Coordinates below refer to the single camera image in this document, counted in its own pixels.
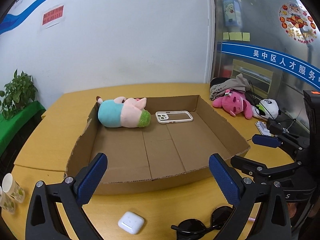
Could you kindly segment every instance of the panda head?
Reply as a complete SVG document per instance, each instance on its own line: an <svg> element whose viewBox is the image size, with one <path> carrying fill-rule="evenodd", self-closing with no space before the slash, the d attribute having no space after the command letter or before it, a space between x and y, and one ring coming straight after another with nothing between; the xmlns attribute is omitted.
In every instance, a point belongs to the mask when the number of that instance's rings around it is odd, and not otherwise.
<svg viewBox="0 0 320 240"><path fill-rule="evenodd" d="M281 114L277 102L273 99L261 100L257 108L259 109L259 115L266 120L269 118L276 119Z"/></svg>

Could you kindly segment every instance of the metal bolt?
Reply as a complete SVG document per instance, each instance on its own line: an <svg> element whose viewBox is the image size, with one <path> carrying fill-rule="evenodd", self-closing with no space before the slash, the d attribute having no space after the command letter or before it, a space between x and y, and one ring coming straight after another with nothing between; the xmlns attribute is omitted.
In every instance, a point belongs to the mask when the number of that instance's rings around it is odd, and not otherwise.
<svg viewBox="0 0 320 240"><path fill-rule="evenodd" d="M43 181L38 181L36 184L37 187L41 187L42 185L43 185Z"/></svg>
<svg viewBox="0 0 320 240"><path fill-rule="evenodd" d="M73 178L72 177L67 177L65 180L64 180L67 184L73 182Z"/></svg>
<svg viewBox="0 0 320 240"><path fill-rule="evenodd" d="M251 184L252 183L252 180L250 178L248 178L248 177L245 177L243 179L243 181L244 181L245 184Z"/></svg>
<svg viewBox="0 0 320 240"><path fill-rule="evenodd" d="M280 187L280 186L281 186L281 184L280 184L279 181L275 181L273 184L274 184L276 187Z"/></svg>

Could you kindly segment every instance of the paper cup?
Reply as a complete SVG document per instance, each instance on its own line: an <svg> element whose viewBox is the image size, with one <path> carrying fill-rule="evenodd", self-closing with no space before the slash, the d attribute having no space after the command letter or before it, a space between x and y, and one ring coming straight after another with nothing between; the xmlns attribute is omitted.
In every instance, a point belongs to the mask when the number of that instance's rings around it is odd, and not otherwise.
<svg viewBox="0 0 320 240"><path fill-rule="evenodd" d="M26 193L13 179L11 173L7 173L2 181L2 190L10 197L14 198L19 203L24 201Z"/></svg>
<svg viewBox="0 0 320 240"><path fill-rule="evenodd" d="M9 213L14 214L16 211L16 204L14 201L8 197L6 193L0 187L0 207L7 210Z"/></svg>

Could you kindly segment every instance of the wooden table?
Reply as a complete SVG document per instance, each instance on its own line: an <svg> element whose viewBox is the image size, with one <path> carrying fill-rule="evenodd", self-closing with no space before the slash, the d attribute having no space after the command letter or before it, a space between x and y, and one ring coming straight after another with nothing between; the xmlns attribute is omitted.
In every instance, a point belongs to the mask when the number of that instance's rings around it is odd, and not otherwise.
<svg viewBox="0 0 320 240"><path fill-rule="evenodd" d="M14 178L26 191L26 200L19 204L15 215L3 211L2 217L18 240L25 239L25 223L30 197L39 180L46 184L59 183L71 150L81 135L96 96L104 100L125 97L160 97L199 94L210 103L208 84L146 84L101 88L64 94L43 115L38 125L22 148L12 171ZM247 140L258 133L256 119L246 120L241 114L231 117L222 109L217 112L225 117ZM246 157L275 167L292 162L280 149L254 145ZM104 239L175 239L172 224L188 218L201 220L209 226L211 212L226 205L222 192L213 178L168 190L133 195L94 195L84 211ZM62 220L71 239L78 239L71 228L61 204L58 205ZM258 205L252 216L255 216ZM129 235L117 226L117 221L126 212L142 216L146 223L137 235ZM248 222L239 239L245 239L252 226ZM213 239L217 232L203 239Z"/></svg>

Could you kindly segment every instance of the orange label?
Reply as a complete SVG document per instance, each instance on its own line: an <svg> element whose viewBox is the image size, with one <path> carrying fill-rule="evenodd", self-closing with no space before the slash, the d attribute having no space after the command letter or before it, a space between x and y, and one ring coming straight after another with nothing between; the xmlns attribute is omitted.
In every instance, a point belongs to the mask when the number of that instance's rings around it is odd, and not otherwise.
<svg viewBox="0 0 320 240"><path fill-rule="evenodd" d="M45 25L55 19L58 19L60 17L62 17L63 14L63 6L60 6L58 8L55 8L53 10L51 10L50 12L47 12L43 15L43 20L42 20L42 25Z"/></svg>

